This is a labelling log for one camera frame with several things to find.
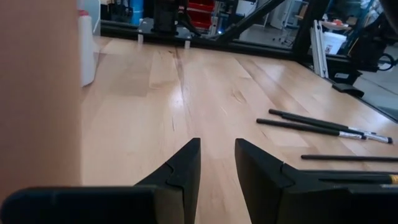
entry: red storage bin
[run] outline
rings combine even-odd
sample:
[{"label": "red storage bin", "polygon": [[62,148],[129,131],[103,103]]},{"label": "red storage bin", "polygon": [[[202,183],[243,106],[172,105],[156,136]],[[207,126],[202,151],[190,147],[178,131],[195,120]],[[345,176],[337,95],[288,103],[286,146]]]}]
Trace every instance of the red storage bin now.
[{"label": "red storage bin", "polygon": [[211,13],[188,11],[192,25],[197,28],[209,29],[211,26]]},{"label": "red storage bin", "polygon": [[212,12],[214,9],[214,0],[189,0],[188,7]]}]

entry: black metal frame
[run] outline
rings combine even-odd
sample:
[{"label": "black metal frame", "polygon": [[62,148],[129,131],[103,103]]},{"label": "black metal frame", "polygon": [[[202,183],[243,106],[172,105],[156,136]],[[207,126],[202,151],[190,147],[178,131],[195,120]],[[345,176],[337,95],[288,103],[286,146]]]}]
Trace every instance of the black metal frame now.
[{"label": "black metal frame", "polygon": [[[205,39],[201,37],[193,37],[191,40],[192,47],[200,47],[206,49],[216,49],[228,52],[236,52],[241,54],[258,55],[263,57],[274,57],[286,60],[293,60],[298,63],[312,63],[312,56],[308,54],[311,45],[310,28],[312,21],[320,20],[323,13],[327,9],[330,0],[310,0],[307,13],[305,14],[302,25],[298,29],[297,36],[291,49],[282,47],[271,47],[268,45],[253,44],[233,40],[234,36],[239,35],[248,27],[254,24],[256,19],[263,17],[267,13],[275,9],[284,0],[270,0],[263,6],[256,9],[251,15],[244,20],[230,27],[223,35],[216,39]],[[120,37],[125,39],[137,39],[139,34],[136,27],[127,24],[118,24],[116,22],[101,21],[101,34],[110,37]],[[163,44],[183,45],[184,40],[164,35],[146,35],[146,41],[160,42]],[[326,56],[328,66],[331,68],[339,68],[339,72],[347,70],[351,72],[353,64],[347,56]],[[361,67],[358,70],[375,72],[377,68]]]}]

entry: wood grain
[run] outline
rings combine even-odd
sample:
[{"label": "wood grain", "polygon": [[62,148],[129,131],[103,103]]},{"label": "wood grain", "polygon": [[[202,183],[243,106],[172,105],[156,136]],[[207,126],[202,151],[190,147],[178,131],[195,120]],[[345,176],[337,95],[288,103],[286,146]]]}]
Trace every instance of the wood grain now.
[{"label": "wood grain", "polygon": [[134,185],[201,138],[197,223],[250,223],[234,161],[244,138],[298,169],[398,171],[371,162],[302,161],[301,154],[398,156],[374,141],[256,124],[269,108],[397,137],[395,123],[295,62],[105,39],[82,93],[85,185]]}]

